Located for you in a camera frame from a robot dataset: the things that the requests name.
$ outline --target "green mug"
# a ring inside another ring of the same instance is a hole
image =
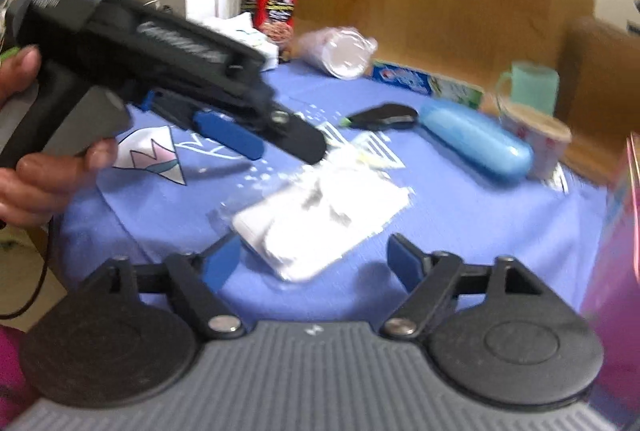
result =
[[[502,85],[509,79],[513,103],[526,104],[553,117],[560,84],[558,72],[535,63],[515,61],[511,64],[511,72],[503,72],[495,85],[498,98]]]

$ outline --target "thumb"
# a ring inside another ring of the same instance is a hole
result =
[[[0,105],[17,92],[26,90],[40,70],[40,52],[37,47],[23,48],[0,64]]]

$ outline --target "cardboard box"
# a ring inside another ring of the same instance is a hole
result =
[[[626,143],[609,190],[600,248],[581,312],[600,336],[599,384],[630,411],[640,411],[640,137]]]
[[[373,61],[369,77],[385,85],[465,104],[474,110],[478,109],[484,95],[481,87],[381,60]]]

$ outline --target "red box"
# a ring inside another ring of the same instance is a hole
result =
[[[240,10],[250,12],[254,27],[284,49],[293,37],[295,3],[296,0],[242,0]]]

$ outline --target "pink fabric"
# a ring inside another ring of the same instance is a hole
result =
[[[582,304],[605,348],[598,381],[632,411],[640,411],[640,188],[629,143],[622,186],[612,195],[598,261]]]
[[[18,346],[22,332],[0,326],[0,428],[27,409],[37,398],[20,371]]]

